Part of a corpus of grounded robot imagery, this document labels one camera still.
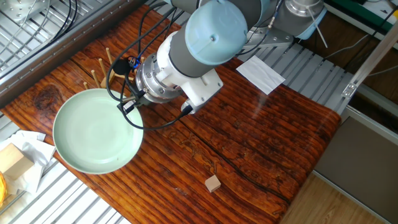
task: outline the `silver grating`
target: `silver grating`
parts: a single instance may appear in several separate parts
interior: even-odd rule
[[[79,0],[76,23],[84,20],[110,1],[111,0]],[[72,1],[72,15],[74,10],[75,5],[74,1]],[[2,65],[0,67],[0,77],[5,75],[10,69],[22,63],[24,58],[30,53],[33,53],[34,50],[44,47],[60,30],[62,24],[67,19],[68,11],[69,1],[52,0],[46,20],[47,6],[27,20],[21,28],[18,22],[7,17],[6,12],[0,11],[0,52],[2,52],[0,54],[0,65]]]
[[[0,142],[19,130],[0,112]],[[35,194],[8,195],[0,207],[0,224],[129,223],[56,159],[43,172]]]
[[[346,108],[341,93],[353,75],[339,66],[299,44],[257,49],[253,54],[242,55],[238,59],[245,62],[254,55],[282,75],[286,79],[284,84],[291,89],[338,114]]]

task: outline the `black cable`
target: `black cable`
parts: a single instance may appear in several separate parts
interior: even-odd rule
[[[155,3],[157,0],[153,0],[151,3],[148,4],[148,6],[151,6],[153,3]]]
[[[62,24],[60,30],[58,30],[57,34],[55,34],[54,38],[50,41],[50,43],[56,41],[56,40],[59,38],[59,36],[60,36],[61,33],[63,32],[62,30],[63,30],[63,29],[65,28],[65,26],[68,24],[68,20],[69,20],[69,18],[70,18],[71,12],[72,12],[72,2],[71,2],[71,0],[69,0],[69,12],[68,12],[67,18],[65,19],[65,22]]]
[[[379,28],[381,29],[383,27],[383,25],[387,22],[387,20],[393,15],[393,13],[398,9],[398,6],[396,6],[391,12],[390,14],[388,14],[388,16],[383,20],[383,22],[379,25]],[[372,38],[377,34],[377,30],[375,30],[372,34],[372,36],[369,37],[368,41],[366,41],[366,43],[361,47],[361,49],[354,55],[354,57],[352,57],[348,63],[343,67],[344,70],[346,70],[354,61],[354,59],[365,49],[366,46],[368,46],[368,44],[370,43],[370,41],[372,41]]]
[[[65,30],[65,32],[68,32],[72,28],[73,23],[75,23],[75,21],[76,21],[77,14],[78,14],[78,5],[77,5],[77,0],[75,0],[75,14],[73,15],[72,21],[70,22],[70,24],[69,24],[68,28]]]
[[[179,19],[179,17],[184,13],[184,11],[181,11],[174,19],[172,19],[170,21],[170,24],[173,24],[177,19]],[[137,58],[141,58],[142,54],[148,49],[148,47],[157,39],[159,38],[165,31],[166,31],[167,27],[164,27],[162,29],[162,31],[160,33],[158,33],[144,48],[144,50],[142,50],[142,52],[138,55]],[[133,85],[130,83],[129,79],[128,79],[128,74],[127,74],[127,78],[125,77],[126,82],[127,82],[127,86],[129,87],[130,90],[134,91],[134,87]]]
[[[177,19],[179,19],[179,17],[184,13],[184,11],[181,11],[180,13],[177,14],[177,16],[175,16],[174,19],[172,19],[170,21],[170,24],[173,24]],[[142,54],[148,49],[148,47],[158,38],[160,37],[165,31],[166,31],[167,27],[164,27],[163,30],[158,33],[144,48],[144,50],[142,50],[142,52],[139,54],[138,58],[141,58]]]
[[[270,18],[272,18],[272,16],[275,15],[277,8],[278,8],[278,3],[277,3],[276,6],[275,6],[274,13],[272,13],[272,15],[271,15],[270,17],[268,17],[268,19],[264,20],[264,21],[253,31],[253,33],[251,34],[249,40],[248,40],[246,43],[248,43],[248,42],[251,40],[251,38],[253,37],[254,33],[256,33],[256,31],[258,30],[258,28],[259,28],[260,26],[262,26],[266,21],[268,21]],[[267,37],[267,35],[268,35],[268,32],[269,32],[269,29],[267,30],[266,34],[264,34],[264,37],[260,40],[260,42],[259,42],[256,46],[254,46],[252,49],[248,50],[247,52],[238,53],[238,54],[236,54],[235,56],[237,57],[237,56],[240,56],[240,55],[245,55],[245,54],[248,54],[248,53],[252,52],[253,50],[257,49],[257,48],[261,45],[261,43],[266,39],[266,37]]]
[[[122,92],[120,93],[120,101],[123,100],[124,88],[126,87],[126,81],[123,82]]]
[[[121,57],[130,49],[132,48],[134,45],[136,45],[141,39],[143,39],[146,35],[148,35],[150,32],[152,32],[157,26],[159,26],[159,24],[161,24],[163,21],[165,21],[169,15],[171,15],[171,13],[173,13],[173,9],[167,11],[163,18],[160,19],[160,21],[158,21],[153,27],[151,27],[145,34],[140,35],[133,43],[131,43],[130,45],[128,45],[113,61],[113,63],[111,64],[111,66],[109,67],[109,70],[106,74],[106,90],[108,91],[109,95],[111,96],[112,99],[120,102],[121,100],[117,97],[115,97],[113,95],[113,93],[111,92],[111,89],[109,87],[109,78],[111,76],[111,72],[113,70],[113,67],[115,66],[116,62],[118,60],[121,59]]]
[[[175,13],[176,13],[176,12],[177,12],[177,8],[175,8],[175,10],[174,10],[174,12],[173,12],[172,19],[170,20],[169,27],[167,28],[166,33],[164,34],[164,40],[163,40],[163,41],[166,40],[167,34],[169,34],[170,28],[171,28],[171,26],[172,26],[172,21],[173,21],[173,19],[174,19],[174,16],[175,16]]]
[[[138,126],[138,125],[134,124],[134,123],[131,122],[130,119],[127,117],[127,114],[126,114],[126,112],[124,111],[124,109],[122,109],[121,111],[122,111],[122,114],[123,114],[123,116],[124,116],[124,119],[125,119],[131,126],[137,128],[137,129],[144,130],[144,131],[153,131],[153,130],[159,130],[159,129],[162,129],[162,128],[169,127],[170,125],[173,125],[173,124],[176,123],[179,119],[181,119],[181,118],[184,117],[185,115],[188,115],[189,113],[191,113],[192,107],[191,107],[191,106],[187,106],[186,108],[184,108],[184,109],[182,110],[182,112],[180,113],[180,115],[179,115],[178,117],[176,117],[173,121],[171,121],[171,122],[169,122],[169,123],[167,123],[167,124],[161,125],[161,126],[159,126],[159,127],[153,127],[153,128],[141,127],[141,126]]]
[[[236,54],[235,56],[245,55],[245,54],[252,52],[253,50],[256,50],[262,44],[262,42],[266,39],[268,33],[269,33],[269,29],[267,30],[266,34],[264,34],[264,37],[260,40],[260,42],[256,46],[254,46],[252,49],[248,50],[247,52],[239,53],[239,54]]]
[[[148,30],[144,35],[140,35],[140,37],[135,40],[129,47],[127,47],[126,49],[123,50],[122,53],[119,54],[119,56],[115,59],[115,61],[112,63],[111,67],[109,68],[108,74],[106,76],[106,89],[108,90],[108,93],[110,92],[109,89],[109,75],[110,75],[110,71],[113,69],[114,65],[116,64],[115,62],[117,60],[120,60],[120,58],[123,56],[123,54],[125,54],[131,47],[133,47],[136,43],[138,43],[139,40],[141,40],[142,38],[144,38],[149,32],[151,32],[152,30],[154,30],[161,22],[163,22],[172,12],[175,12],[176,9],[171,9],[168,12],[166,12],[166,14],[164,15],[164,17],[158,22],[156,23],[150,30]],[[173,24],[182,14],[184,13],[184,11],[180,12],[175,18],[172,18],[172,20],[170,21],[170,24]],[[153,43],[153,41],[155,41],[160,35],[162,35],[165,31],[166,31],[167,27],[163,28],[163,30],[157,34],[145,47],[145,49],[141,52],[144,53],[147,48],[150,46],[151,43]],[[129,79],[128,79],[128,73],[125,74],[124,76],[124,82],[123,82],[123,89],[121,91],[121,96],[120,99],[118,99],[117,101],[122,102],[123,99],[123,93],[124,93],[124,87],[126,86],[126,83],[129,83]],[[127,117],[127,114],[124,110],[124,108],[121,108],[122,114],[124,116],[124,119],[133,127],[137,128],[137,129],[141,129],[141,130],[145,130],[145,131],[152,131],[152,130],[158,130],[158,129],[162,129],[162,128],[166,128],[170,125],[173,125],[175,122],[177,122],[179,119],[181,119],[182,117],[184,117],[185,115],[189,114],[192,111],[192,107],[188,106],[186,108],[183,109],[183,111],[180,113],[180,115],[178,115],[173,121],[168,122],[167,124],[164,124],[162,126],[159,127],[153,127],[153,128],[146,128],[146,127],[141,127],[138,126],[136,124],[134,124],[133,122],[130,121],[130,119]]]
[[[142,25],[144,23],[145,17],[148,15],[148,13],[151,12],[153,9],[160,7],[160,6],[164,6],[166,4],[167,4],[166,2],[160,2],[160,3],[154,4],[153,6],[149,7],[149,9],[142,16],[141,21],[139,23],[138,36],[141,36]],[[138,41],[138,54],[140,54],[140,53],[141,53],[141,40]]]
[[[256,27],[256,29],[253,31],[253,33],[250,35],[249,40],[246,43],[249,43],[249,41],[251,40],[251,38],[253,37],[253,35],[256,33],[256,31],[258,30],[258,28],[260,28],[260,26],[262,26],[265,22],[267,22],[270,18],[272,18],[272,16],[275,14],[276,12],[276,7],[274,10],[274,13],[272,13],[272,15],[270,17],[268,17],[268,19],[264,20],[259,26]]]

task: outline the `small wooden block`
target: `small wooden block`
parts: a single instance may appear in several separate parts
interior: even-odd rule
[[[0,151],[0,172],[14,180],[33,165],[12,143]]]
[[[221,182],[217,179],[216,175],[210,177],[205,181],[207,189],[212,193],[213,191],[219,189],[221,187]]]

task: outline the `wooden table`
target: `wooden table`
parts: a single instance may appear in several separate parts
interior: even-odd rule
[[[1,111],[21,129],[47,134],[45,141],[52,144],[59,108],[84,90],[84,81],[95,87],[92,69],[103,78],[98,59],[108,61],[104,48],[117,56],[137,37],[146,10],[142,6]],[[151,12],[144,32],[160,18]],[[162,40],[155,41],[146,56]],[[129,54],[136,55],[136,48]],[[263,94],[235,71],[239,65],[233,59],[219,66],[222,90],[197,114],[169,128],[145,132],[137,155],[116,172],[83,174],[57,153],[54,156],[132,223],[278,223],[333,137],[340,117],[283,85]],[[122,80],[116,80],[112,88],[120,91]],[[165,105],[140,108],[144,124],[158,126],[174,119],[184,101],[181,96]],[[204,183],[213,174],[222,185],[211,194]]]

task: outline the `white paper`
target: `white paper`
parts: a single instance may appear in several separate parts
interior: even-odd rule
[[[34,165],[16,180],[7,177],[7,191],[16,194],[17,190],[26,190],[36,193],[45,166],[50,162],[55,152],[55,147],[42,142],[45,134],[35,132],[20,132],[13,134],[9,139],[0,143],[0,151],[10,143],[13,143],[21,150],[26,158],[34,162]]]
[[[44,138],[45,138],[45,134],[38,133],[35,131],[17,131],[17,133],[15,133],[15,135],[27,137],[27,138],[35,139],[35,140],[39,140],[39,141],[44,141]]]
[[[267,95],[285,81],[281,75],[256,56],[244,62],[237,71]]]

